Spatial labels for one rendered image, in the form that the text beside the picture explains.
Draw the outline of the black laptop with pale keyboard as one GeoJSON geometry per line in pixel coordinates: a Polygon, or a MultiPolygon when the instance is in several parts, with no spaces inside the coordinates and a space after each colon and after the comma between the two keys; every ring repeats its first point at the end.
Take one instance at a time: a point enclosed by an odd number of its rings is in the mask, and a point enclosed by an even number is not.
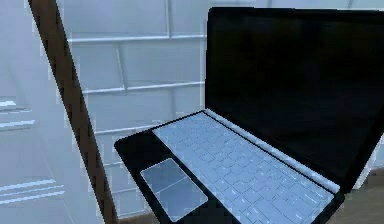
{"type": "Polygon", "coordinates": [[[327,224],[384,135],[384,10],[213,7],[205,106],[119,139],[159,224],[327,224]]]}

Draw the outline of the brown wooden post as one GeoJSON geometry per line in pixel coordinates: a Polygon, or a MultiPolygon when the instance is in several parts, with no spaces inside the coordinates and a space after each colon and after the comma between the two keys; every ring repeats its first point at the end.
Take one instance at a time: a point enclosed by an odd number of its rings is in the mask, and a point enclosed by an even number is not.
{"type": "Polygon", "coordinates": [[[28,0],[105,224],[120,224],[56,0],[28,0]]]}

